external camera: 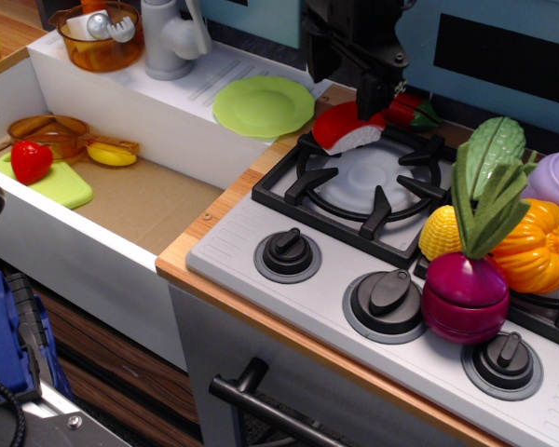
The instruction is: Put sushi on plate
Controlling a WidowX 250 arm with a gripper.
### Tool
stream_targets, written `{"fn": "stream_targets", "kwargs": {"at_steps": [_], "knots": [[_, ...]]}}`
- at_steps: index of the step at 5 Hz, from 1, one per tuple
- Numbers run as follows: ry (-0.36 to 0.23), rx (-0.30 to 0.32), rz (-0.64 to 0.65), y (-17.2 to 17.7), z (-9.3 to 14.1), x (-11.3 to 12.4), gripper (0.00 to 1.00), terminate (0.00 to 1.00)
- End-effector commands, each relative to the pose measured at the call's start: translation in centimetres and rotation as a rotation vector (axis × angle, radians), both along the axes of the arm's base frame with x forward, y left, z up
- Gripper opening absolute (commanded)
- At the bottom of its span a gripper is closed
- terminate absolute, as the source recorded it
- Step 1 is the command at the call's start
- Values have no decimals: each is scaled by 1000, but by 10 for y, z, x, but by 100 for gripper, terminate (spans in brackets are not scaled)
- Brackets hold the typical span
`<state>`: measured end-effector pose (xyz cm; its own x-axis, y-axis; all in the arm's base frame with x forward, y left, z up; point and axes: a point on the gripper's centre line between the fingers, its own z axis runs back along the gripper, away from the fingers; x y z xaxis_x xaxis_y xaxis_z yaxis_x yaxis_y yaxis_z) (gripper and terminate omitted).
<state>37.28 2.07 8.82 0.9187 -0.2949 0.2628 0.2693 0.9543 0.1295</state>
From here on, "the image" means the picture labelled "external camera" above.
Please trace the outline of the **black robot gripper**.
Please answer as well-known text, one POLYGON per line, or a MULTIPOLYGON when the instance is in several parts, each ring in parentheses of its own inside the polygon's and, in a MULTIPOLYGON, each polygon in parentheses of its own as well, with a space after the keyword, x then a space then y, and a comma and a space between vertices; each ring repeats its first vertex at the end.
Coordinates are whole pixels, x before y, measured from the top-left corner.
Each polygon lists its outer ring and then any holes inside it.
POLYGON ((307 70, 320 82, 343 60, 364 73, 357 89, 358 119, 387 109, 403 81, 409 57, 396 25, 414 1, 306 1, 302 19, 307 70))

